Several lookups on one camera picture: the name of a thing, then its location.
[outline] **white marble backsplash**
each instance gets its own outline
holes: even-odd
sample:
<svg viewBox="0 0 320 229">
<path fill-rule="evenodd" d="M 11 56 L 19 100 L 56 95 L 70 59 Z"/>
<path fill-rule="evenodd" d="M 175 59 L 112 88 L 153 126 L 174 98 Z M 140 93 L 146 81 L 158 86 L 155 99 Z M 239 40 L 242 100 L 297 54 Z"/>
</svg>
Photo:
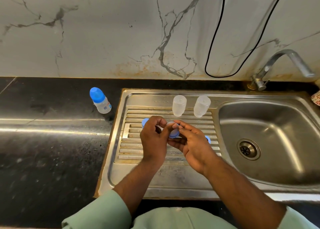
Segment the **white marble backsplash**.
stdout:
<svg viewBox="0 0 320 229">
<path fill-rule="evenodd" d="M 212 79 L 204 67 L 221 1 L 0 0 L 0 76 Z M 238 69 L 274 1 L 226 0 L 210 74 Z M 226 79 L 248 80 L 284 48 L 320 73 L 319 8 L 318 0 L 281 0 L 258 48 Z M 285 57 L 270 75 L 310 81 Z"/>
</svg>

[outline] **blue plastic part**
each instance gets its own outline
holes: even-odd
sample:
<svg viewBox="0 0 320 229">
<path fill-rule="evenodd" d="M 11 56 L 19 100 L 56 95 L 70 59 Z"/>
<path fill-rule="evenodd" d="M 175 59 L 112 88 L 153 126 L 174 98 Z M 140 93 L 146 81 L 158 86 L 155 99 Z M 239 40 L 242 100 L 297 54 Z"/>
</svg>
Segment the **blue plastic part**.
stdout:
<svg viewBox="0 0 320 229">
<path fill-rule="evenodd" d="M 141 122 L 142 124 L 142 129 L 144 128 L 144 125 L 146 124 L 146 122 L 149 120 L 149 118 L 144 118 Z"/>
<path fill-rule="evenodd" d="M 96 88 L 96 87 L 93 87 L 90 89 L 90 97 L 91 97 L 92 101 L 95 103 L 101 103 L 106 98 L 106 96 L 101 91 L 101 89 Z"/>
<path fill-rule="evenodd" d="M 205 136 L 205 137 L 206 137 L 206 139 L 208 140 L 209 144 L 211 144 L 210 138 L 209 138 L 208 136 Z"/>
<path fill-rule="evenodd" d="M 170 137 L 170 138 L 177 138 L 179 135 L 180 135 L 179 130 L 178 130 L 178 129 L 174 129 L 174 130 L 170 133 L 169 137 Z"/>
</svg>

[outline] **left hand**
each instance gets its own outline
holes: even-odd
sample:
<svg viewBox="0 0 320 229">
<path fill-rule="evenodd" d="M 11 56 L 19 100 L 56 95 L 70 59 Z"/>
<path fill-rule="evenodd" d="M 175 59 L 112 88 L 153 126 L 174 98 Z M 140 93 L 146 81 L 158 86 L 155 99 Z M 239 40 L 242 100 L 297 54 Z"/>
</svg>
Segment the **left hand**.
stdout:
<svg viewBox="0 0 320 229">
<path fill-rule="evenodd" d="M 142 161 L 152 162 L 158 167 L 163 164 L 170 132 L 175 129 L 173 126 L 178 127 L 175 123 L 167 125 L 166 120 L 161 116 L 150 117 L 140 133 L 143 147 Z"/>
</svg>

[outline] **faucet spout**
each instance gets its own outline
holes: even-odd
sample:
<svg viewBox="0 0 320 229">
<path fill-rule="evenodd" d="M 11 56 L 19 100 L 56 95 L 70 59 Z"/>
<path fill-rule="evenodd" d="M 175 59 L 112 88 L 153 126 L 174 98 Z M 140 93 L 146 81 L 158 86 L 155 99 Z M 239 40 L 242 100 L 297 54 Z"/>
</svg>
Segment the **faucet spout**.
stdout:
<svg viewBox="0 0 320 229">
<path fill-rule="evenodd" d="M 264 67 L 257 73 L 252 75 L 252 83 L 248 86 L 250 89 L 258 88 L 259 91 L 266 89 L 266 83 L 262 81 L 262 78 L 271 70 L 273 64 L 283 55 L 287 55 L 295 66 L 299 69 L 302 75 L 306 78 L 312 78 L 315 74 L 309 68 L 309 66 L 303 61 L 299 54 L 291 49 L 284 49 L 275 53 L 264 65 Z"/>
</svg>

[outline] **stainless steel sink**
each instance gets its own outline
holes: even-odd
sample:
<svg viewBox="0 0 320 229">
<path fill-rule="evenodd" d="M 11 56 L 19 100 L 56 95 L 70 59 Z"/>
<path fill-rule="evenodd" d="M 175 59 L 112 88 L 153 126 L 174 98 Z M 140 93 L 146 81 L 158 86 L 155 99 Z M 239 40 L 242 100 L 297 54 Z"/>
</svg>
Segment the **stainless steel sink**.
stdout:
<svg viewBox="0 0 320 229">
<path fill-rule="evenodd" d="M 320 183 L 319 128 L 298 108 L 231 102 L 220 108 L 219 120 L 229 156 L 243 174 L 285 185 Z"/>
<path fill-rule="evenodd" d="M 175 119 L 172 102 L 178 94 L 187 98 L 179 119 L 209 135 L 212 149 L 258 188 L 278 201 L 320 202 L 320 110 L 306 93 L 275 92 L 124 90 L 98 195 L 112 189 L 142 159 L 142 119 Z M 200 95 L 207 95 L 211 105 L 196 118 L 193 107 Z M 219 199 L 206 178 L 170 146 L 145 198 Z"/>
</svg>

